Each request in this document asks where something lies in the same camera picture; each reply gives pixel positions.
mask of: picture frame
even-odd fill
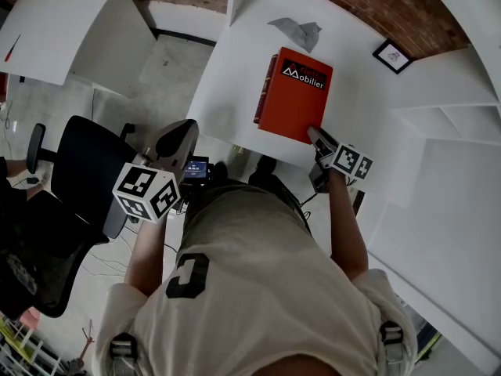
[[[391,39],[378,47],[373,56],[396,74],[400,74],[414,61]]]

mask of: gray paper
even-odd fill
[[[291,18],[280,18],[268,22],[268,25],[275,25],[281,30],[292,42],[302,47],[308,53],[311,53],[313,48],[319,42],[319,32],[322,30],[316,22],[303,23],[299,25]]]

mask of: black picture frame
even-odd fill
[[[385,50],[387,48],[387,46],[389,46],[389,45],[391,45],[395,50],[398,50],[398,52],[408,60],[407,63],[405,63],[403,66],[401,66],[397,70],[391,64],[389,64],[388,61],[386,61],[383,57],[380,56],[380,53],[383,50]],[[411,57],[409,57],[407,54],[405,54],[404,51],[400,48],[400,46],[398,46],[391,39],[386,39],[386,41],[374,51],[373,56],[376,57],[381,63],[383,63],[386,67],[388,67],[390,70],[392,70],[396,74],[400,74],[414,61]]]

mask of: book spine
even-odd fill
[[[278,54],[272,56],[272,59],[269,62],[268,72],[266,73],[265,84],[263,85],[263,89],[261,90],[261,96],[259,97],[258,108],[256,110],[256,114],[254,116],[254,123],[259,124],[261,120],[261,115],[263,113],[263,109],[265,108],[266,96],[268,95],[269,85],[272,80],[273,71],[275,70],[276,60],[278,59]]]

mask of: black letter on shirt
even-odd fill
[[[167,285],[165,294],[168,298],[196,298],[205,290],[205,280],[207,279],[207,271],[209,270],[209,258],[204,254],[183,254],[178,261],[179,269],[184,266],[185,262],[190,259],[195,259],[193,271],[189,277],[189,283],[180,284],[180,276],[173,277]]]

